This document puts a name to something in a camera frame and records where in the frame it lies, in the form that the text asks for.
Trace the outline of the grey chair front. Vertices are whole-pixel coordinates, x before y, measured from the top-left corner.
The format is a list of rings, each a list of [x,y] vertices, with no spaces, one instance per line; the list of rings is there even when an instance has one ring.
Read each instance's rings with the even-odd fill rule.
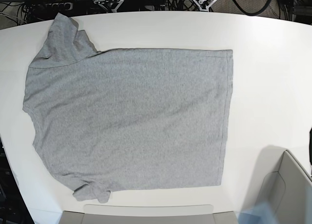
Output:
[[[83,212],[63,211],[61,224],[236,224],[234,212],[212,205],[108,206],[86,204]]]

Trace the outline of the blue cloth corner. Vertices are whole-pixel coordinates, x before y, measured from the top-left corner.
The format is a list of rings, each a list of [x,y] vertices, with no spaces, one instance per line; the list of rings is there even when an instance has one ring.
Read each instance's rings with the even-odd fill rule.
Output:
[[[273,210],[267,202],[255,205],[250,210],[245,210],[238,215],[239,224],[277,224]]]

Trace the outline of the grey T-shirt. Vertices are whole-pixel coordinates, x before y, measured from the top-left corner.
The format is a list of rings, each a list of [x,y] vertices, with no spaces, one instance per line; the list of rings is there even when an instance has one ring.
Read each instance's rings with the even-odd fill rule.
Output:
[[[78,201],[221,184],[232,50],[98,51],[58,14],[29,65],[23,110],[48,172]]]

